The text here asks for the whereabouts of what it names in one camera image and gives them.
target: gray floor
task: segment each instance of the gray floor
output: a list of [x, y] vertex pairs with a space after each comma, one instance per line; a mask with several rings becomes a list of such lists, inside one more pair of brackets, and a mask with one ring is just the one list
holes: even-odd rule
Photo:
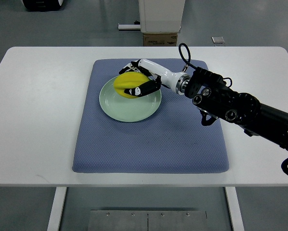
[[[13, 46], [142, 46], [140, 32], [117, 30], [118, 23], [135, 20], [135, 0], [65, 0], [60, 11], [45, 13], [26, 11], [20, 0], [0, 0], [0, 61]], [[178, 42], [213, 46], [212, 36], [223, 36], [227, 46], [281, 46], [288, 51], [288, 1], [186, 0]], [[17, 230], [28, 230], [35, 216], [40, 218], [36, 224], [45, 223], [48, 208], [41, 205], [51, 200], [53, 191], [31, 190], [38, 195], [36, 210], [43, 214], [32, 215], [22, 206], [31, 201], [27, 189], [0, 189], [0, 230], [9, 230], [13, 222]], [[175, 198], [173, 190], [168, 194]], [[237, 194], [245, 230], [288, 230], [288, 188], [238, 188]], [[20, 218], [19, 207], [27, 210], [26, 220]]]

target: plate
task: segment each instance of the plate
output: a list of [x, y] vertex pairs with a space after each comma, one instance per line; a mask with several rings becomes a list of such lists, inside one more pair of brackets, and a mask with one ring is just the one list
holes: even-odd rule
[[150, 117], [159, 108], [160, 90], [136, 99], [127, 99], [114, 90], [115, 79], [108, 81], [99, 94], [100, 106], [109, 117], [122, 122], [137, 122]]

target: robotic hand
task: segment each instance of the robotic hand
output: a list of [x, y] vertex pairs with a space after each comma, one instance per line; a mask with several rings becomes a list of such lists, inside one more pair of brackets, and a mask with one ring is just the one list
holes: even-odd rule
[[190, 79], [185, 72], [174, 73], [165, 67], [147, 59], [140, 59], [127, 64], [119, 74], [126, 72], [140, 72], [147, 77], [152, 76], [155, 80], [148, 81], [132, 89], [125, 89], [126, 94], [142, 97], [160, 89], [161, 85], [172, 89], [173, 92], [183, 95], [181, 85]]
[[[188, 61], [182, 55], [181, 46], [185, 46], [188, 51]], [[221, 75], [193, 66], [190, 63], [190, 51], [184, 43], [179, 45], [179, 52], [186, 63], [183, 72], [179, 73], [173, 73], [147, 59], [126, 65], [120, 74], [135, 71], [152, 76], [155, 80], [134, 89], [125, 89], [125, 93], [141, 97], [160, 89], [163, 85], [192, 99], [192, 103], [202, 114], [202, 125], [209, 126], [221, 118], [241, 126], [249, 136], [262, 136], [288, 150], [288, 113], [262, 104], [248, 93], [233, 91], [230, 89], [230, 78], [223, 78]], [[194, 68], [191, 77], [184, 72], [188, 66]], [[230, 80], [230, 86], [226, 85], [226, 79]], [[281, 168], [288, 175], [288, 159], [283, 161]]]

